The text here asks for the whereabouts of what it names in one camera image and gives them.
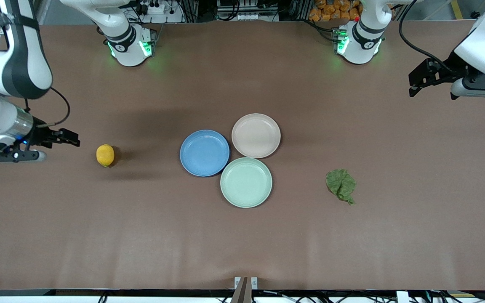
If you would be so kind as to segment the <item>yellow lemon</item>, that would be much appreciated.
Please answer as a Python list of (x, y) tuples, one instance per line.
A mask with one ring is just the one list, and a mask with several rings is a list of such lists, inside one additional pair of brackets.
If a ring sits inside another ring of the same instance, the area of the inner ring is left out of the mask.
[(102, 167), (109, 167), (115, 161), (115, 150), (109, 144), (103, 144), (96, 149), (96, 161)]

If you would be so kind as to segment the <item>green lettuce leaf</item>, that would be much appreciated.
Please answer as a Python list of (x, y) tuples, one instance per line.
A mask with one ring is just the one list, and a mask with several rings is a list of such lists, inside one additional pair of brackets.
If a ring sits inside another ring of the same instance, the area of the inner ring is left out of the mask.
[(325, 179), (329, 192), (334, 194), (339, 200), (354, 205), (353, 192), (356, 189), (356, 180), (346, 169), (335, 169), (329, 171)]

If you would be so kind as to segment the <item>brown table cover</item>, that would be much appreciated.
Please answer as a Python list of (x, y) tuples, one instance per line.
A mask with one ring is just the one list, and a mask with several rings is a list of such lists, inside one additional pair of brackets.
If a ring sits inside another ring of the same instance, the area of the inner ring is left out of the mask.
[[(81, 145), (0, 163), (0, 288), (485, 289), (485, 98), (410, 98), (423, 56), (396, 24), (364, 65), (295, 22), (170, 24), (133, 68), (93, 25), (40, 30)], [(250, 113), (282, 140), (271, 195), (241, 209), (179, 149)], [(354, 205), (329, 192), (335, 169)]]

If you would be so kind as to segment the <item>orange snack bag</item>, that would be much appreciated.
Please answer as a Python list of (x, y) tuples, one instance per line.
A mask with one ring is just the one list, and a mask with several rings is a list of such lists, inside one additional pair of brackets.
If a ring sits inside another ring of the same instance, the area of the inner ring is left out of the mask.
[(333, 19), (358, 21), (363, 9), (360, 0), (313, 0), (308, 19), (313, 22)]

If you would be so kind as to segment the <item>blue plate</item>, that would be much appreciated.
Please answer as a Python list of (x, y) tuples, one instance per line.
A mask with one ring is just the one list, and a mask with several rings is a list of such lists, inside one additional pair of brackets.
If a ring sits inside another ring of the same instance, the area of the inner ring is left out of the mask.
[(230, 158), (230, 146), (220, 133), (202, 129), (183, 140), (179, 159), (183, 168), (197, 177), (210, 177), (221, 172)]

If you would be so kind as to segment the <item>white power strip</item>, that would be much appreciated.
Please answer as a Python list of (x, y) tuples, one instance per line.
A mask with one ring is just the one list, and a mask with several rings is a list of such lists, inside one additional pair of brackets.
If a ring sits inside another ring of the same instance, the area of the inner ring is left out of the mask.
[(136, 0), (136, 11), (139, 15), (164, 15), (164, 0)]

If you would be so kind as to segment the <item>beige plate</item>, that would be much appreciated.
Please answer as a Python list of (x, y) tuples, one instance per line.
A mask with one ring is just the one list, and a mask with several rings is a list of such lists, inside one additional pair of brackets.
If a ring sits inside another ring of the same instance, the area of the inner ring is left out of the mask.
[(231, 140), (235, 149), (245, 157), (269, 157), (280, 145), (281, 130), (271, 117), (252, 113), (241, 117), (233, 126)]

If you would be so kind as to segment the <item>light green plate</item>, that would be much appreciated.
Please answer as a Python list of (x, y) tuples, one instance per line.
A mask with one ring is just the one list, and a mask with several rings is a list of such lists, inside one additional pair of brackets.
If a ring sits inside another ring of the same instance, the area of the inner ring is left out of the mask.
[(270, 196), (271, 171), (262, 161), (243, 157), (231, 161), (221, 173), (221, 192), (232, 205), (253, 208)]

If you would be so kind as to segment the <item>grey electronics box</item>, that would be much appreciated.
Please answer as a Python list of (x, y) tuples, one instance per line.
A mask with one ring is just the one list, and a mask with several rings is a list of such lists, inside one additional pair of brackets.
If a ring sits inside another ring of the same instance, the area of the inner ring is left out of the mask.
[(217, 0), (214, 16), (221, 21), (279, 21), (278, 0)]

